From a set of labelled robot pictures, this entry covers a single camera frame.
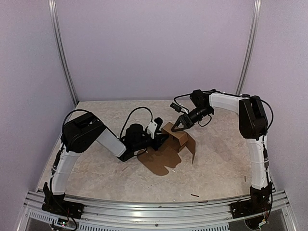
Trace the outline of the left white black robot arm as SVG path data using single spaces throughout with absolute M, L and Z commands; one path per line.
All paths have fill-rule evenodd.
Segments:
M 61 147 L 51 167 L 51 177 L 44 183 L 45 195 L 42 210 L 67 218 L 80 219 L 84 210 L 81 203 L 66 201 L 65 190 L 73 167 L 82 153 L 94 142 L 111 152 L 122 162 L 147 152 L 157 151 L 169 138 L 160 127 L 163 120 L 151 118 L 147 127 L 132 124 L 123 127 L 116 136 L 94 113 L 82 110 L 83 114 L 62 124 Z

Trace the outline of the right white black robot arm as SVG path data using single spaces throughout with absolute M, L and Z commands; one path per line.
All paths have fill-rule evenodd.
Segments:
M 230 205 L 233 218 L 265 213 L 268 217 L 272 208 L 272 181 L 269 174 L 269 156 L 267 151 L 267 133 L 272 125 L 268 121 L 259 96 L 247 94 L 234 95 L 212 90 L 194 90 L 187 95 L 195 108 L 189 111 L 177 102 L 170 106 L 181 115 L 178 117 L 173 132 L 192 128 L 206 116 L 212 116 L 215 108 L 232 111 L 239 118 L 239 132 L 246 140 L 250 153 L 252 181 L 250 199 L 237 201 Z

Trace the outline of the brown cardboard box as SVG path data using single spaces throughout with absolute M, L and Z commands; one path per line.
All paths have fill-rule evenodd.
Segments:
M 172 132 L 171 122 L 164 125 L 162 134 L 168 135 L 168 139 L 157 151 L 149 148 L 147 152 L 137 156 L 137 159 L 152 173 L 165 176 L 169 173 L 168 168 L 175 168 L 181 163 L 179 153 L 187 148 L 192 154 L 192 161 L 196 153 L 196 141 L 186 131 Z

